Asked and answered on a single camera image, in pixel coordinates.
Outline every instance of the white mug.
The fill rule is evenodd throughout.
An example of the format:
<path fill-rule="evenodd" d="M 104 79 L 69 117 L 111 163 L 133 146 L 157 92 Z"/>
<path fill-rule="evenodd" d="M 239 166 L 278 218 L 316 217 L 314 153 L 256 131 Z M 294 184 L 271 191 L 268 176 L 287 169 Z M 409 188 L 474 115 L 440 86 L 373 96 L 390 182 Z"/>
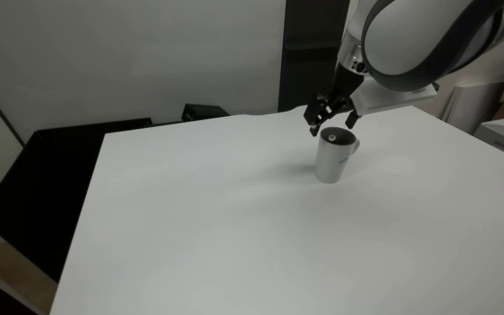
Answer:
<path fill-rule="evenodd" d="M 320 132 L 314 174 L 323 183 L 337 183 L 342 177 L 350 157 L 359 149 L 361 142 L 349 130 L 328 127 Z"/>

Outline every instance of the robotic arm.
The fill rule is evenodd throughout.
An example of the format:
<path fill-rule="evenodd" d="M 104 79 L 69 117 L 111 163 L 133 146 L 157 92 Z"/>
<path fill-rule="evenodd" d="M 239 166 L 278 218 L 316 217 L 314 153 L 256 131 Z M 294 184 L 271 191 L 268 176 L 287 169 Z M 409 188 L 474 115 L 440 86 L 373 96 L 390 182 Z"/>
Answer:
<path fill-rule="evenodd" d="M 304 112 L 313 136 L 334 115 L 365 114 L 436 96 L 434 82 L 504 40 L 504 0 L 359 0 L 328 95 Z"/>

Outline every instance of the wooden floor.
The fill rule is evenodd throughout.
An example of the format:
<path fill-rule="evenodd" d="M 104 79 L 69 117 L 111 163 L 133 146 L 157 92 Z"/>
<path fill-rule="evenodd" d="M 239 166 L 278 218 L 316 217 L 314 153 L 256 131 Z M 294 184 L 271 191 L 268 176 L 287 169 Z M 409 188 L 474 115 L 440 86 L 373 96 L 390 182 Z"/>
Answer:
<path fill-rule="evenodd" d="M 8 243 L 0 243 L 0 278 L 50 313 L 58 285 Z"/>

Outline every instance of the white table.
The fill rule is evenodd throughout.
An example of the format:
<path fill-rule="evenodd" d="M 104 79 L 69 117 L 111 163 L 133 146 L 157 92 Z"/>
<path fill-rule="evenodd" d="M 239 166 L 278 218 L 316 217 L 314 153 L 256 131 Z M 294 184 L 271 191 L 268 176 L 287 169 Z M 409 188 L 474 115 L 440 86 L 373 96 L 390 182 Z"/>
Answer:
<path fill-rule="evenodd" d="M 403 108 L 323 184 L 303 110 L 108 134 L 52 315 L 504 315 L 504 153 Z"/>

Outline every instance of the mug handle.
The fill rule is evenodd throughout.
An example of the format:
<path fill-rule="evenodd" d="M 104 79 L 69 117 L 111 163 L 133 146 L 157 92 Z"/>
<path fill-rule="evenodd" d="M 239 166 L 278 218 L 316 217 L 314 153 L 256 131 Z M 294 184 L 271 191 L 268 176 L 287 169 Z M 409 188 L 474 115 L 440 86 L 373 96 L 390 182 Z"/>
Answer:
<path fill-rule="evenodd" d="M 355 151 L 357 151 L 357 149 L 359 149 L 360 145 L 361 145 L 361 142 L 359 141 L 359 138 L 355 138 L 355 145 L 353 146 L 353 152 L 351 152 L 351 155 L 353 155 L 355 153 Z"/>

